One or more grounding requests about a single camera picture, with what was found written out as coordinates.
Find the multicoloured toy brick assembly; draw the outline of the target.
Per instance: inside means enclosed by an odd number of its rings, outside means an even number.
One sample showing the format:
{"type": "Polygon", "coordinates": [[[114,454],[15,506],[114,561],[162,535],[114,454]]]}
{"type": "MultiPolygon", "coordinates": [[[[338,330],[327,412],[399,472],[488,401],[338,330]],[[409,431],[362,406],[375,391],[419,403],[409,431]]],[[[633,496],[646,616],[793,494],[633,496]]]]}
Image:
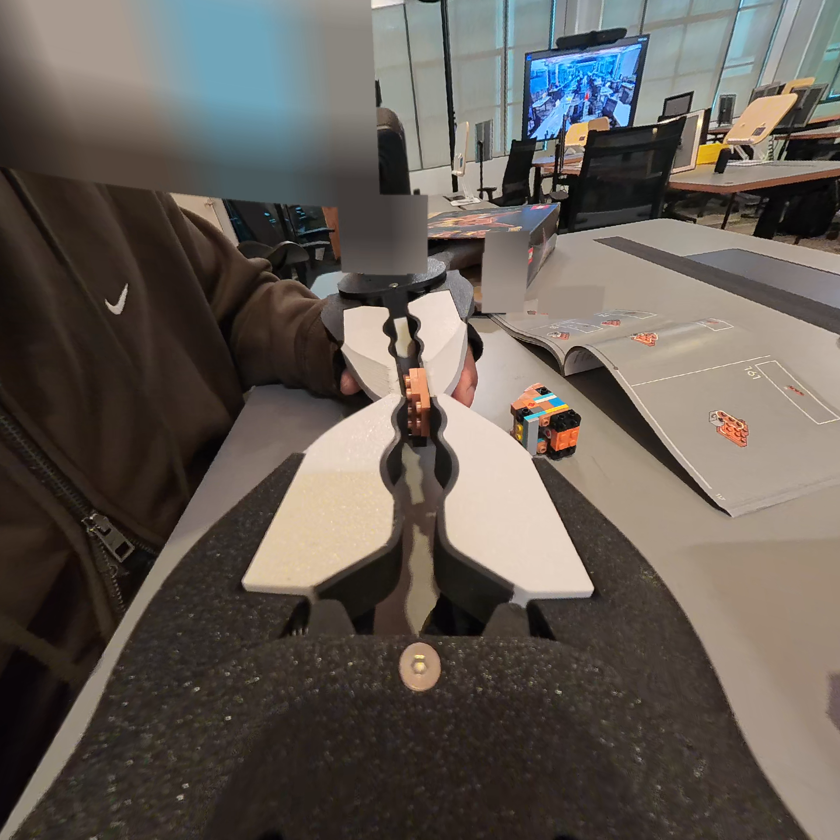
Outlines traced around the multicoloured toy brick assembly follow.
{"type": "Polygon", "coordinates": [[[535,383],[510,405],[511,436],[530,456],[561,459],[578,444],[581,416],[550,388],[535,383]]]}

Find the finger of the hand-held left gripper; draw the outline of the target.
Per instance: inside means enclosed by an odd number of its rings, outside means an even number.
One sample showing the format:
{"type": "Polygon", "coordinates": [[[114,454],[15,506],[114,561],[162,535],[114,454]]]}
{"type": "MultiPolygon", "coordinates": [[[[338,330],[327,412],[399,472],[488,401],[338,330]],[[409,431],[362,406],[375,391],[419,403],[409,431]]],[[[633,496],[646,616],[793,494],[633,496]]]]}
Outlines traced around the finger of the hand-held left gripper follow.
{"type": "Polygon", "coordinates": [[[343,312],[342,352],[353,378],[372,400],[402,393],[401,375],[385,325],[387,308],[361,306],[343,312]]]}
{"type": "Polygon", "coordinates": [[[419,360],[426,372],[431,396],[451,395],[463,370],[467,325],[448,289],[428,292],[408,303],[418,324],[419,360]]]}

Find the dark printed toy set box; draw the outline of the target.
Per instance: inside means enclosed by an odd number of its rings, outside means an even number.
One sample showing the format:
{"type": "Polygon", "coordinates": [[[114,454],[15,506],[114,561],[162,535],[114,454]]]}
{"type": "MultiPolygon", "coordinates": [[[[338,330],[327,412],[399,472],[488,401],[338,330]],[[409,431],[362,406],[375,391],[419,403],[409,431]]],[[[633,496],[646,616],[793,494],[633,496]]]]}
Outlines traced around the dark printed toy set box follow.
{"type": "Polygon", "coordinates": [[[465,206],[428,215],[429,255],[449,270],[477,277],[488,233],[528,233],[528,279],[531,285],[556,246],[560,205],[526,204],[491,209],[465,206]]]}

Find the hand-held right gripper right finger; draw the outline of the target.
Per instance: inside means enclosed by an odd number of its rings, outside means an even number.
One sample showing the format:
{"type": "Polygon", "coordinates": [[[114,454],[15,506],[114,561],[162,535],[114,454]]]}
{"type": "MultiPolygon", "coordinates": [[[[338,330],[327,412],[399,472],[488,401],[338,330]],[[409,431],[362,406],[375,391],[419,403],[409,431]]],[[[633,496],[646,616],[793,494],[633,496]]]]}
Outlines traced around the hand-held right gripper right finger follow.
{"type": "Polygon", "coordinates": [[[594,583],[539,466],[483,416],[441,394],[420,448],[423,634],[477,635],[500,605],[590,599],[594,583]]]}

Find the wood-edged office desk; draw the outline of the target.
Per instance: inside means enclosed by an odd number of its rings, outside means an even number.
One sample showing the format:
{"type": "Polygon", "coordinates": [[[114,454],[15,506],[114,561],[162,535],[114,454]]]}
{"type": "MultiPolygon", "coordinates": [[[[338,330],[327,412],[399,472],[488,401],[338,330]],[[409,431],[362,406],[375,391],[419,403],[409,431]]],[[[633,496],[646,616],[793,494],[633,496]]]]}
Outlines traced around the wood-edged office desk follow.
{"type": "Polygon", "coordinates": [[[658,172],[647,164],[608,163],[607,161],[566,161],[560,166],[562,175],[575,176],[578,198],[586,191],[603,193],[608,187],[621,188],[625,193],[650,193],[654,210],[662,210],[665,192],[670,188],[679,192],[707,193],[735,196],[751,194],[768,200],[756,227],[754,237],[772,239],[776,235],[788,202],[797,196],[807,196],[819,186],[834,182],[839,176],[836,161],[753,161],[747,166],[734,163],[723,173],[716,173],[712,165],[700,165],[677,173],[658,172]]]}

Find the grey instruction booklet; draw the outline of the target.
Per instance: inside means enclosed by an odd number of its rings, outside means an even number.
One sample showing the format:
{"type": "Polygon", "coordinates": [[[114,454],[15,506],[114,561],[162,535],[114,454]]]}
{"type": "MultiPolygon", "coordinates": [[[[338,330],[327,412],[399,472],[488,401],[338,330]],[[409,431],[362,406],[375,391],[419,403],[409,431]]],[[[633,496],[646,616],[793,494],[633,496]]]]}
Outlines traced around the grey instruction booklet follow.
{"type": "Polygon", "coordinates": [[[838,411],[723,318],[608,309],[495,314],[564,376],[605,368],[710,500],[733,517],[838,485],[838,411]]]}

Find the black office chair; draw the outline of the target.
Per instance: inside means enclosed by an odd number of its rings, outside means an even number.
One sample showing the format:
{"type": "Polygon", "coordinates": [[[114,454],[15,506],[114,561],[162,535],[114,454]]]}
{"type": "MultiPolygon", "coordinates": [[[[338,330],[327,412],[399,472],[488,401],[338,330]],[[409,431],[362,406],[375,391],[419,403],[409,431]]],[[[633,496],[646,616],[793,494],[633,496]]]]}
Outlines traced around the black office chair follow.
{"type": "Polygon", "coordinates": [[[562,213],[573,233],[661,216],[686,117],[590,132],[562,213]]]}
{"type": "Polygon", "coordinates": [[[479,194],[485,197],[489,203],[499,207],[519,206],[528,203],[530,198],[529,177],[536,147],[537,143],[533,140],[512,140],[499,196],[492,196],[496,187],[490,186],[482,186],[479,189],[479,194]]]}
{"type": "Polygon", "coordinates": [[[298,280],[307,288],[312,286],[317,277],[335,269],[330,260],[324,263],[322,259],[319,259],[319,254],[324,256],[325,250],[331,249],[328,240],[316,240],[304,244],[286,240],[277,245],[265,245],[250,240],[239,243],[237,249],[249,259],[267,260],[270,263],[271,272],[276,277],[298,280]]]}

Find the grey desk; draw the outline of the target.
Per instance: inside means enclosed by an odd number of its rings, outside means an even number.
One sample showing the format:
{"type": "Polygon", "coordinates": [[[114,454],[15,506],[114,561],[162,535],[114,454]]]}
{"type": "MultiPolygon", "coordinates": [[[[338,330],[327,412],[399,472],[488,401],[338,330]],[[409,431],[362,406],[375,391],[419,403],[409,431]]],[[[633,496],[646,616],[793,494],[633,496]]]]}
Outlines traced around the grey desk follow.
{"type": "MultiPolygon", "coordinates": [[[[559,237],[532,284],[542,309],[574,319],[612,308],[677,321],[717,317],[759,336],[838,409],[838,338],[723,290],[598,245],[623,237],[685,256],[744,249],[838,273],[838,257],[668,219],[559,237]]],[[[533,382],[583,416],[577,454],[557,469],[647,557],[686,611],[762,770],[813,838],[838,838],[838,487],[730,518],[665,461],[658,439],[602,371],[568,381],[480,319],[485,351],[474,408],[508,427],[533,382]]],[[[143,609],[212,524],[273,468],[341,417],[339,405],[281,385],[256,389],[2,830],[10,838],[67,763],[143,609]]]]}

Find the light wooden board stand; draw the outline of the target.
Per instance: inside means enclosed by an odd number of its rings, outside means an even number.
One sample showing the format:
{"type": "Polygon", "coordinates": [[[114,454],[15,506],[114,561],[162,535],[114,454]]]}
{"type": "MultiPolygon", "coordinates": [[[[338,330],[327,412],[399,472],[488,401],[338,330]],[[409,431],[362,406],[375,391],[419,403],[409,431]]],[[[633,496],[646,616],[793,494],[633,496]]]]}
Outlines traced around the light wooden board stand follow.
{"type": "Polygon", "coordinates": [[[797,99],[797,94],[793,92],[755,99],[745,108],[722,142],[734,150],[732,154],[735,157],[746,160],[748,156],[743,150],[764,141],[797,103],[797,99]]]}

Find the large wall monitor screen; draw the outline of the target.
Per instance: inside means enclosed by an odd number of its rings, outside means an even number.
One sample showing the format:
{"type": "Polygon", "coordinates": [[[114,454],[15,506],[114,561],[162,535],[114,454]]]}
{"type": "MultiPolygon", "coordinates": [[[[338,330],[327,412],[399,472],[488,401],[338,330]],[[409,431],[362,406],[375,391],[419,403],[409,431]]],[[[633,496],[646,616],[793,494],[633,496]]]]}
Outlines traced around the large wall monitor screen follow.
{"type": "Polygon", "coordinates": [[[524,59],[521,140],[556,140],[574,123],[634,125],[649,34],[588,49],[545,49],[524,59]]]}

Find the grey side table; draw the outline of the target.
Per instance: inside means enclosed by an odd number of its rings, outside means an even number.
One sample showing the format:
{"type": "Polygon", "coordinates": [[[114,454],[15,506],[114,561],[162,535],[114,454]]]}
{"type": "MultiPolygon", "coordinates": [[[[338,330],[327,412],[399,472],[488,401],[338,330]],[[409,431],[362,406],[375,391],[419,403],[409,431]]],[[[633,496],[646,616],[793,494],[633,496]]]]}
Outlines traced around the grey side table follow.
{"type": "Polygon", "coordinates": [[[440,214],[449,214],[455,212],[463,213],[477,213],[484,211],[494,211],[500,209],[491,203],[478,201],[476,203],[466,205],[453,205],[450,201],[445,199],[442,194],[425,195],[421,194],[419,197],[427,199],[427,218],[432,218],[440,214]]]}

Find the brown zip hoodie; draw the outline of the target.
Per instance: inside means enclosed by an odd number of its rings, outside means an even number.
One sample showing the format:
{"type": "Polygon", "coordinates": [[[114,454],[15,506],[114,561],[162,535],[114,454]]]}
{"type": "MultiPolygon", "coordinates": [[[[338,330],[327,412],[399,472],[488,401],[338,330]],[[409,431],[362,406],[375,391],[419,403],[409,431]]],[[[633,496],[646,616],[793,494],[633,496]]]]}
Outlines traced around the brown zip hoodie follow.
{"type": "Polygon", "coordinates": [[[2,169],[2,822],[241,411],[280,280],[165,193],[2,169]]]}

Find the black floor lamp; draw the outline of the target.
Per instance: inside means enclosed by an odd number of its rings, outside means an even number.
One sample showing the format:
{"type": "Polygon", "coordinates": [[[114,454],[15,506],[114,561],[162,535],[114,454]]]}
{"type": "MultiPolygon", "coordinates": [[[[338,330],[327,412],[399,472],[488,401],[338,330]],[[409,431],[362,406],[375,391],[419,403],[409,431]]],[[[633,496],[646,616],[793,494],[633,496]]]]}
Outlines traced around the black floor lamp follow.
{"type": "Polygon", "coordinates": [[[426,5],[438,5],[440,25],[442,32],[442,46],[444,57],[444,82],[446,95],[446,115],[448,126],[448,164],[452,165],[455,161],[456,151],[456,116],[455,116],[455,96],[454,96],[454,76],[452,64],[452,45],[450,37],[450,23],[448,13],[448,1],[421,1],[426,5]]]}

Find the person's left forearm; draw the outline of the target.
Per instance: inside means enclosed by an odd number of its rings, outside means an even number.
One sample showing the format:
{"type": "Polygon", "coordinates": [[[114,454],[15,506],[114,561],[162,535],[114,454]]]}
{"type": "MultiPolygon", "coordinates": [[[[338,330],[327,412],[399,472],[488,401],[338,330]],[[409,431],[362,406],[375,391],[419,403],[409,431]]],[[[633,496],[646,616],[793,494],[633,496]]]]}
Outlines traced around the person's left forearm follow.
{"type": "Polygon", "coordinates": [[[337,396],[343,362],[322,322],[326,301],[293,280],[261,284],[233,319],[228,346],[240,381],[337,396]]]}

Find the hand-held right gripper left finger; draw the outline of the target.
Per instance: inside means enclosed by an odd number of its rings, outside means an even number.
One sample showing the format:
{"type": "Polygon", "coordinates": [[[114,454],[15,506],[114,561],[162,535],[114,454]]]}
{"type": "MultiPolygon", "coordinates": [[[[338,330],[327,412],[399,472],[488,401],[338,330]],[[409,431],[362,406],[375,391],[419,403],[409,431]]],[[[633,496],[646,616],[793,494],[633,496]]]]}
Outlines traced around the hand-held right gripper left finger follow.
{"type": "Polygon", "coordinates": [[[310,445],[241,583],[248,592],[334,600],[372,634],[376,607],[403,567],[403,513],[394,497],[403,438],[388,395],[310,445]]]}

